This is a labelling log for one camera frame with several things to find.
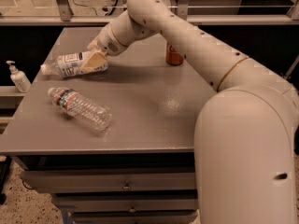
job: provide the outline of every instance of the pump nozzle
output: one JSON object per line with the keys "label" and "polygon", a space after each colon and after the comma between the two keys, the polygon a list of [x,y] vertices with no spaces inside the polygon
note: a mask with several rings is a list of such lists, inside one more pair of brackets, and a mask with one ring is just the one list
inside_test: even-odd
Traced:
{"label": "pump nozzle", "polygon": [[18,69],[16,66],[12,65],[13,63],[15,63],[14,61],[7,61],[7,64],[9,64],[9,70],[12,74],[15,74],[18,72]]}
{"label": "pump nozzle", "polygon": [[11,66],[13,63],[15,63],[14,61],[7,61],[7,64],[9,64],[9,66]]}

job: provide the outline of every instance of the orange bottle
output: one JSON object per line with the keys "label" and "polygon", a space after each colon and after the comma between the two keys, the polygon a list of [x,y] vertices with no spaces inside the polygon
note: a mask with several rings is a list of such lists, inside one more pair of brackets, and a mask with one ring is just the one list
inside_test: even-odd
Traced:
{"label": "orange bottle", "polygon": [[166,62],[170,65],[180,65],[184,62],[182,56],[168,42],[166,46]]}

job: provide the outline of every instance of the cable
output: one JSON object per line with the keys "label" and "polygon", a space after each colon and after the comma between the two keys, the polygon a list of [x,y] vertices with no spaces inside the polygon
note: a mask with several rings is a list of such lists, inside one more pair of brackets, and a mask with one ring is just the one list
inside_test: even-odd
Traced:
{"label": "cable", "polygon": [[115,0],[115,3],[114,3],[114,6],[113,6],[112,10],[111,10],[109,13],[105,14],[105,16],[110,16],[110,15],[112,15],[112,13],[113,13],[114,10],[115,10],[115,6],[118,4],[118,2],[119,2],[119,0]]}
{"label": "cable", "polygon": [[[80,6],[80,7],[90,7],[90,6],[87,6],[87,5],[84,5],[84,4],[78,4],[78,3],[75,2],[75,0],[73,0],[73,4],[75,4],[76,6]],[[94,10],[96,16],[99,16],[94,7],[90,7],[90,8]]]}

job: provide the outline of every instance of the drawer handle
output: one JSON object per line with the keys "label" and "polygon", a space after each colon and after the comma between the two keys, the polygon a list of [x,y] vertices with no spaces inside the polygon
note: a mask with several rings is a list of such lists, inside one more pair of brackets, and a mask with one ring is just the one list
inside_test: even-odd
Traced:
{"label": "drawer handle", "polygon": [[125,191],[129,191],[129,190],[132,190],[130,184],[128,181],[125,182],[124,186],[122,187],[123,190]]}
{"label": "drawer handle", "polygon": [[129,209],[130,213],[135,213],[137,210],[134,208],[134,206],[132,205],[131,208]]}

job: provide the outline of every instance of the plastic water bottle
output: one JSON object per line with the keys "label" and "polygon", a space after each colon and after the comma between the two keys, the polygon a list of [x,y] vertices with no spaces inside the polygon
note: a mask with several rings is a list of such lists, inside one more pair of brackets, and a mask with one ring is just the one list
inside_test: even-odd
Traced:
{"label": "plastic water bottle", "polygon": [[100,106],[72,89],[50,88],[48,96],[60,110],[97,131],[103,131],[112,120],[107,106]]}

